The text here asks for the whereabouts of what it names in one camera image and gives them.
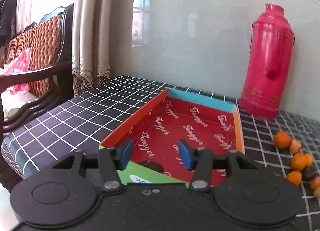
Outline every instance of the white wall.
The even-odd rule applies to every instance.
[[[251,24],[270,2],[284,7],[296,36],[281,109],[320,119],[319,0],[150,0],[149,40],[140,47],[131,45],[132,0],[113,0],[111,72],[239,97]]]

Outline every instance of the small orange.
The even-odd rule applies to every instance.
[[[320,186],[316,187],[315,191],[313,192],[313,196],[320,198]]]
[[[285,131],[279,131],[276,133],[274,142],[275,146],[279,149],[285,149],[289,146],[291,141],[290,136]]]
[[[297,153],[292,157],[290,165],[293,170],[302,171],[306,166],[306,158],[303,154]]]
[[[306,167],[310,167],[313,164],[313,156],[311,154],[305,154],[306,158]]]
[[[296,140],[296,139],[291,140],[289,144],[289,149],[293,154],[300,152],[301,148],[302,148],[302,145],[299,140]]]
[[[296,186],[299,186],[302,181],[302,173],[294,170],[287,175],[287,180]]]
[[[315,177],[311,182],[310,182],[310,188],[315,189],[316,187],[320,186],[320,177],[317,176]]]

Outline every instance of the orange woven cushion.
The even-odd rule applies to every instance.
[[[33,28],[20,34],[19,37],[19,43],[17,48],[17,55],[18,56],[23,50],[26,50],[27,48],[31,47],[32,37],[33,37]]]
[[[55,16],[29,30],[33,30],[30,70],[43,68],[56,61],[61,38],[61,17],[62,15]],[[50,79],[47,78],[29,83],[30,92],[40,97],[47,91],[49,82]]]
[[[19,42],[19,36],[13,38],[9,42],[7,60],[6,60],[7,64],[10,63],[11,61],[13,61],[15,59],[15,57],[17,57],[17,55],[18,55],[17,54],[18,42]]]

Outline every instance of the black and white checkered tablecloth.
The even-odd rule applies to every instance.
[[[234,98],[141,78],[120,76],[50,110],[6,136],[1,152],[8,164],[25,178],[63,155],[81,148],[96,153],[98,144],[130,115],[165,88],[175,88],[237,104]],[[284,130],[312,153],[320,173],[320,123],[280,111],[274,121],[253,117],[239,109],[248,157],[283,175],[290,171],[292,154],[278,150],[273,136]],[[320,230],[320,199],[309,183],[299,186],[301,207],[295,220],[301,231]]]

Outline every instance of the window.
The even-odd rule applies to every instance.
[[[133,0],[132,46],[147,44],[150,23],[150,0]]]

